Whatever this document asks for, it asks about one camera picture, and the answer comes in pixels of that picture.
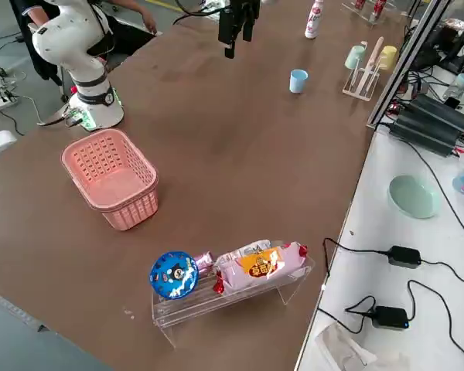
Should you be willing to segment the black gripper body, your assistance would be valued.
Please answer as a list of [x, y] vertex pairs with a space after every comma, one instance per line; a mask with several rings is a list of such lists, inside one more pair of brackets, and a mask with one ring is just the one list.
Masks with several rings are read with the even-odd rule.
[[224, 8], [232, 12], [236, 17], [258, 19], [261, 8], [261, 0], [229, 0], [224, 2]]

